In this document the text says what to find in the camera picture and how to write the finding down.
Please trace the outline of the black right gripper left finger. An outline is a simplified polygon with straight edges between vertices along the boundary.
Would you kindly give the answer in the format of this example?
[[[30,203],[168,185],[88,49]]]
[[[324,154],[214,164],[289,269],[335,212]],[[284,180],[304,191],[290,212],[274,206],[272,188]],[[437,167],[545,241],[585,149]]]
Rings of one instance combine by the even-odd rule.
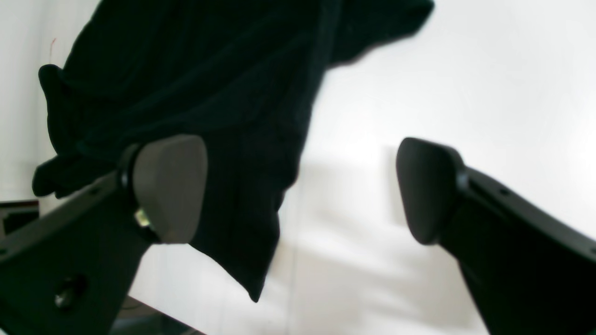
[[[154,244],[195,236],[207,179],[196,135],[128,148],[121,165],[1,239],[7,335],[196,335],[129,297]]]

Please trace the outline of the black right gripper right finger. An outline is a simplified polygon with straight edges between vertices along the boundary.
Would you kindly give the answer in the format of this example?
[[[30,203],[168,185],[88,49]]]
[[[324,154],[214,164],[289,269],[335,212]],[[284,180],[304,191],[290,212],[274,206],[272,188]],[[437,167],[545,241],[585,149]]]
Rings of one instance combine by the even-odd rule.
[[[396,175],[409,231],[453,256],[492,335],[593,335],[595,240],[449,146],[405,138]]]

